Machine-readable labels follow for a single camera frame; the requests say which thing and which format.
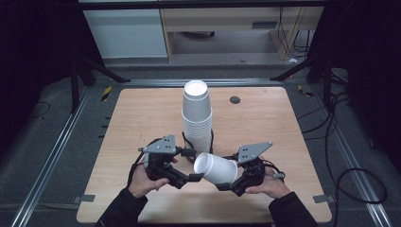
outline human hand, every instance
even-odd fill
[[[269,197],[272,197],[274,199],[279,199],[291,192],[283,181],[281,181],[280,179],[273,178],[275,172],[271,167],[265,166],[265,173],[266,176],[263,179],[263,183],[261,183],[258,186],[251,186],[246,188],[245,193],[247,194],[265,193]]]
[[[148,178],[148,174],[145,170],[144,165],[138,165],[132,176],[132,182],[128,187],[129,191],[136,198],[146,196],[151,190],[158,191],[162,186],[168,183],[167,178],[162,178],[157,181],[152,181]]]

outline stack of paper cups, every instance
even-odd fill
[[[191,80],[183,88],[183,132],[199,153],[209,152],[212,142],[212,107],[207,84]]]

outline gray floor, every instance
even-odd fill
[[[132,64],[126,67],[109,65],[109,68],[127,79],[245,79],[253,81],[253,79],[278,76],[293,66],[293,63],[289,61],[277,59],[269,34],[266,32],[258,31],[247,35],[237,33],[238,43],[236,44],[233,43],[233,37],[235,37],[234,33],[224,32],[216,32],[214,38],[206,39],[181,34],[177,39],[172,63]],[[263,50],[259,50],[258,46],[264,46]],[[319,99],[322,85],[320,83],[307,84],[306,74],[307,69],[283,83],[263,85],[286,88],[296,116],[302,117],[322,106]],[[82,93],[89,89],[86,103],[39,198],[39,204],[73,204],[73,198],[84,193],[102,143],[102,135],[107,130],[103,126],[109,122],[107,117],[113,114],[119,92],[131,87],[117,84],[99,73],[96,73],[96,78],[95,86],[81,88]],[[11,225],[18,208],[24,202],[32,185],[35,184],[48,155],[57,143],[62,128],[70,116],[69,84],[69,79],[63,79],[43,90],[41,103],[38,103],[25,128],[15,138],[8,159],[0,165],[0,206],[2,208],[0,226]],[[298,84],[303,86],[304,92],[311,92],[314,96],[306,96],[298,91]],[[113,88],[107,100],[101,101],[106,86],[113,86]],[[333,91],[339,93],[342,88],[333,86]],[[383,207],[386,217],[390,219],[389,223],[392,226],[401,226],[399,195],[401,175],[394,169],[384,152],[369,147],[369,137],[360,125],[352,105],[347,105],[347,101],[341,102],[336,110],[336,118],[338,122],[336,133],[344,135],[346,145],[352,150],[358,164],[372,171],[386,185],[388,198],[380,206]],[[324,119],[324,110],[319,109],[299,119],[299,125],[302,131],[306,131],[319,125]],[[334,195],[335,186],[329,178],[324,161],[324,139],[310,140],[324,136],[325,129],[326,126],[306,133],[304,137],[324,193]],[[336,134],[333,132],[328,138],[329,163],[334,175],[338,177],[349,166],[342,152],[343,144],[338,142]],[[347,175],[341,186],[347,188],[353,195],[360,196],[355,178],[355,176]],[[370,177],[368,181],[380,197],[382,192],[378,183]],[[370,211],[372,207],[367,206],[366,203],[353,201],[343,194],[340,194],[339,200],[338,226],[389,226],[386,223],[375,223]],[[334,212],[334,203],[330,204],[330,208]],[[77,222],[76,213],[77,210],[38,206],[26,226],[88,226]],[[332,226],[332,224],[333,222],[330,221],[323,223],[322,226]]]

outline wooden tabletop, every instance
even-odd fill
[[[297,193],[318,222],[331,219],[327,203],[315,203],[313,196],[323,194],[287,92],[281,87],[211,87],[214,154],[232,155],[241,145],[272,141],[263,153],[286,173],[286,185]],[[232,104],[231,96],[240,102]],[[183,88],[125,89],[115,106],[113,117],[96,159],[83,201],[79,222],[96,222],[119,191],[126,186],[131,164],[155,138],[171,133],[176,145],[184,147],[181,137]],[[177,156],[177,170],[188,175],[193,165]],[[221,192],[205,180],[187,183],[181,190],[166,185],[148,194],[148,204],[139,217],[152,223],[260,223],[271,222],[266,195],[238,197]]]

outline black sleeve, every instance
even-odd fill
[[[274,200],[270,214],[277,227],[315,227],[316,220],[307,211],[295,192]]]
[[[128,188],[121,190],[120,194],[107,207],[106,211],[97,221],[95,227],[132,227],[138,222],[148,199],[135,198]]]

